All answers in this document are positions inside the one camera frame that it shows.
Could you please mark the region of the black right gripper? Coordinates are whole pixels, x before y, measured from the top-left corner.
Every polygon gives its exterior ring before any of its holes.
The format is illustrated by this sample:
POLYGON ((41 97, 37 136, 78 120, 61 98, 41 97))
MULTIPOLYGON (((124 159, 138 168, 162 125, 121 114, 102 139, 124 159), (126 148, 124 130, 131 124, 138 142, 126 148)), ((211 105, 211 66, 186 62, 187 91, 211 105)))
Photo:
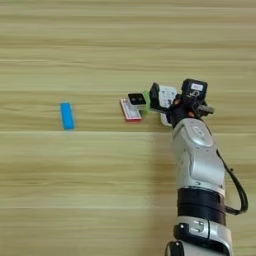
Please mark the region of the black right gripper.
POLYGON ((186 118, 200 120, 203 116, 214 113, 214 109, 207 105, 205 100, 195 96, 177 94, 169 107, 159 104, 159 85, 153 83, 149 91, 150 108, 166 116, 167 122, 175 128, 186 118))

